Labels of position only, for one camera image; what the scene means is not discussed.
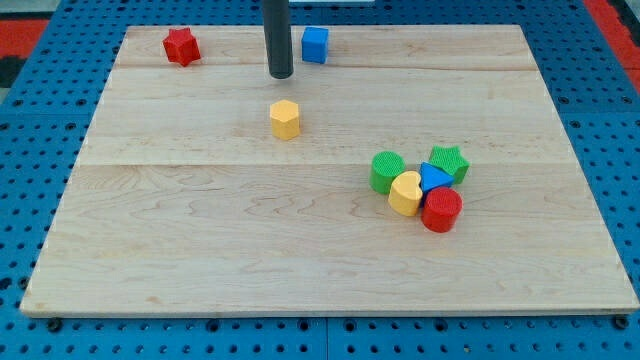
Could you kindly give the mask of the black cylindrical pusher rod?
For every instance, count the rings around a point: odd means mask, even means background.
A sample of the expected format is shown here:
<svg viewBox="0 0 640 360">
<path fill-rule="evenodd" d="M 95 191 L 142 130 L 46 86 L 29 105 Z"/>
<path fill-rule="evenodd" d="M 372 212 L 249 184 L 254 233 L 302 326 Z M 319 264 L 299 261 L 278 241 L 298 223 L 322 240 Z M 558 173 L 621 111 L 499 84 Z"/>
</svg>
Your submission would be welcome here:
<svg viewBox="0 0 640 360">
<path fill-rule="evenodd" d="M 263 0 L 262 14 L 269 73 L 287 79 L 294 72 L 289 1 Z"/>
</svg>

